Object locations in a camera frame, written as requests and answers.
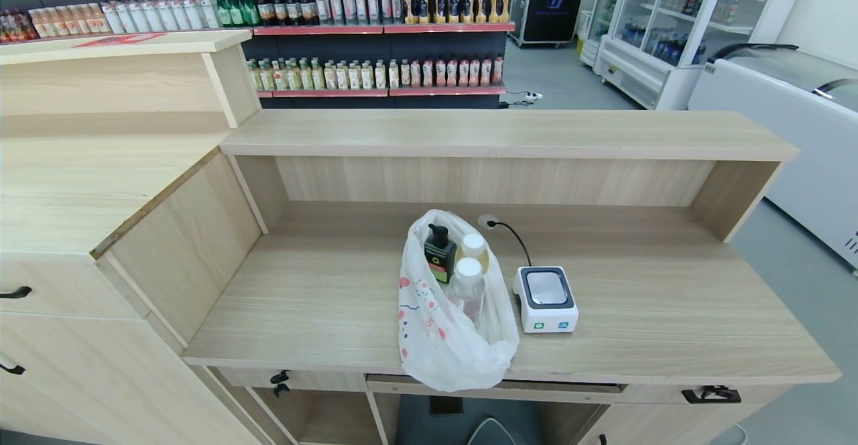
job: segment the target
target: wooden countertop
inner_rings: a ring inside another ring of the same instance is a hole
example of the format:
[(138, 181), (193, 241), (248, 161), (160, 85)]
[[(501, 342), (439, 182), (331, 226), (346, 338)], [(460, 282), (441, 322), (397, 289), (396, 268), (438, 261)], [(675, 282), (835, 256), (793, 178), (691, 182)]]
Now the wooden countertop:
[(214, 53), (251, 39), (248, 29), (217, 31), (180, 31), (129, 35), (133, 44), (105, 44), (83, 46), (107, 38), (126, 35), (103, 35), (90, 38), (34, 41), (0, 46), (0, 66), (6, 64), (41, 63), (61, 60), (85, 60), (111, 56), (138, 56), (144, 54)]
[(222, 113), (3, 118), (4, 253), (90, 253), (227, 135)]
[(221, 143), (238, 155), (790, 161), (734, 112), (261, 110)]
[[(404, 374), (396, 319), (402, 243), (429, 208), (291, 202), (225, 289), (185, 361)], [(581, 310), (576, 332), (521, 332), (509, 379), (738, 385), (840, 377), (769, 286), (689, 209), (443, 208), (469, 222), (485, 212), (501, 216), (534, 265), (563, 265), (569, 274)], [(521, 247), (503, 229), (484, 235), (511, 286), (525, 262)]]

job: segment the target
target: black cable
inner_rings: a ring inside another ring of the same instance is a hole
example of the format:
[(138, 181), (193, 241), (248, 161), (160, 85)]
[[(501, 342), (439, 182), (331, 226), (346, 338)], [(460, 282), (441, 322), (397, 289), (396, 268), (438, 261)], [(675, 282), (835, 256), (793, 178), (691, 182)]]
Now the black cable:
[(512, 232), (512, 235), (515, 235), (515, 239), (518, 239), (518, 243), (522, 245), (522, 249), (524, 249), (524, 255), (528, 258), (528, 265), (531, 265), (531, 267), (532, 267), (533, 263), (530, 262), (530, 253), (528, 253), (528, 247), (524, 245), (524, 241), (522, 241), (521, 237), (518, 237), (518, 233), (515, 231), (515, 229), (513, 229), (511, 227), (511, 225), (509, 225), (506, 222), (497, 222), (497, 221), (488, 221), (485, 224), (488, 225), (489, 227), (494, 227), (496, 225), (502, 225), (503, 227), (509, 229), (509, 231)]

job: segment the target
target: chest freezer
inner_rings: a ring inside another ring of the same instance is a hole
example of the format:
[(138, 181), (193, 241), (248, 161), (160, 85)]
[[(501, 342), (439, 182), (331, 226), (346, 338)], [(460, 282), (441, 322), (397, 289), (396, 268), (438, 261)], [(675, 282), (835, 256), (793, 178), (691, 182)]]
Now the chest freezer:
[(858, 70), (793, 45), (733, 45), (705, 64), (688, 109), (735, 110), (802, 149), (766, 197), (858, 269)]

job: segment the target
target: freezer lid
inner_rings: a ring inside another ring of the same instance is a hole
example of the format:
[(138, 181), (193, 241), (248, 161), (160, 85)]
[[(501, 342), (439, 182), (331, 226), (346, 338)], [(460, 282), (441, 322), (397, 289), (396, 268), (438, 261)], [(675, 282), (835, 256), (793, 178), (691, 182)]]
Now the freezer lid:
[(802, 53), (795, 45), (731, 45), (713, 58), (729, 60), (858, 112), (858, 70)]

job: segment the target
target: plastic bag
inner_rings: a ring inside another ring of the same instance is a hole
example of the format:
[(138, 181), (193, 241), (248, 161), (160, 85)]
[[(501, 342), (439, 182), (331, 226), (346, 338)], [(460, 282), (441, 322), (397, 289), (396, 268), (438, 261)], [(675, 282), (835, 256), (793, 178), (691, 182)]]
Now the plastic bag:
[(429, 210), (411, 225), (399, 278), (402, 368), (441, 392), (493, 387), (503, 379), (518, 348), (518, 326), (500, 265), (487, 247), (485, 301), (475, 326), (447, 299), (429, 270), (423, 244), (429, 237), (430, 223), (450, 229), (454, 243), (460, 243), (465, 234), (478, 233), (459, 216), (444, 210)]

